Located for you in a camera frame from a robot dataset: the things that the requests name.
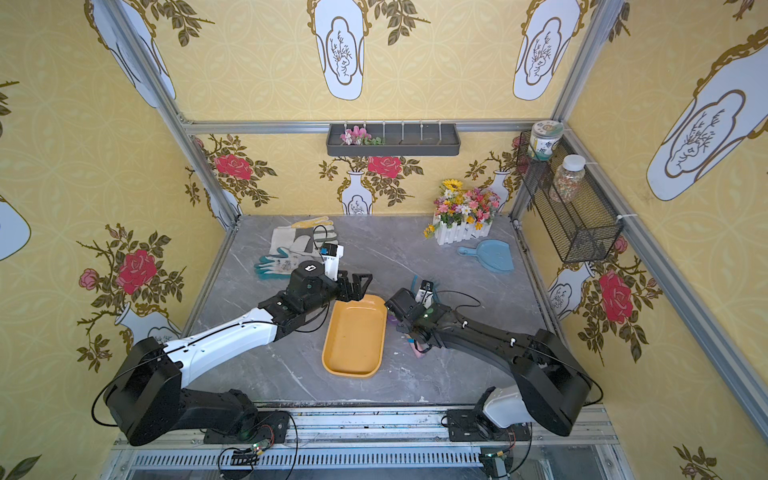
yellow tray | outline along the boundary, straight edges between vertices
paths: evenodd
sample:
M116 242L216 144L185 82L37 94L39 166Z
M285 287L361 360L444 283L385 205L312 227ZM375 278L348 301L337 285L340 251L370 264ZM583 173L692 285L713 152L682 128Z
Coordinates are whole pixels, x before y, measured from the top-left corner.
M376 295L336 302L323 347L323 366L333 375L372 377L382 364L386 307Z

rose pattern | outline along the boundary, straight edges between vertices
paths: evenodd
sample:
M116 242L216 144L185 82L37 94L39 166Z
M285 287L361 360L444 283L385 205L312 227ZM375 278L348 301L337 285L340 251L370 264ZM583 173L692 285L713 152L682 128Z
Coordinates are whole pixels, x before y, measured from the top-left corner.
M619 235L619 237L614 242L614 249L616 250L616 253L624 253L627 251L627 247L629 247L629 242L627 242L627 239Z
M98 282L98 273L92 268L87 268L83 270L83 274L80 275L80 281L78 283L86 290L93 290L96 288L96 282Z
M133 295L137 288L146 285L157 275L154 257L146 250L136 250L125 256L125 262L120 267L117 283L128 295Z
M402 161L398 157L369 157L368 171L387 178L397 178L402 170Z
M253 175L253 168L250 167L246 159L232 154L218 157L216 169L222 174L231 175L241 180L250 180L251 175Z
M606 317L621 325L632 315L632 290L613 270L600 277L600 287Z

wall-mounted shelf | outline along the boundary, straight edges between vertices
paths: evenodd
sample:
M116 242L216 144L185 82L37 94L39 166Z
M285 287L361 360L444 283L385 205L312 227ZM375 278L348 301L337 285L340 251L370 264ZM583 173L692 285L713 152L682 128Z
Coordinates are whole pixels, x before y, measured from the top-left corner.
M605 260L623 228L617 211L588 169L572 202L563 202L556 189L551 193L555 171L573 152L561 142L549 161L533 160L528 156L530 137L531 132L521 134L518 171L560 259L563 263Z
M382 145L346 145L341 140L347 128L362 124L331 124L326 146L331 157L451 157L458 155L462 141L456 124L438 122L369 122L366 131L384 140Z

work glove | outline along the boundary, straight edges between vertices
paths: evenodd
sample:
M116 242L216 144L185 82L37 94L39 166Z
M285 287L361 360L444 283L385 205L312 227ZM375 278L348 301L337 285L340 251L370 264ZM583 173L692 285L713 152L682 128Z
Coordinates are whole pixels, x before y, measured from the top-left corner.
M284 278L284 275L290 275L305 260L317 261L317 258L280 247L277 249L277 255L259 258L259 263L254 265L253 269L259 278Z
M303 250L294 245L296 240L307 237L311 242L304 243ZM290 227L277 227L272 232L270 243L270 255L277 255L277 249L287 248L296 253L319 256L317 247L323 243L338 243L333 221L328 217L317 217L296 222Z

wire basket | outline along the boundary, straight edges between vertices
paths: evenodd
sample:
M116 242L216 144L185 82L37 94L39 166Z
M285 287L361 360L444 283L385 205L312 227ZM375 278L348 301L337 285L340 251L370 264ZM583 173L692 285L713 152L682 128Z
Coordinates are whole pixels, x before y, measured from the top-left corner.
M517 168L560 259L563 263L605 260L624 227L617 221L617 211L588 169L576 198L564 202L552 187L554 173L565 156L574 152L560 141L549 161L531 159L530 138L531 132L520 135Z

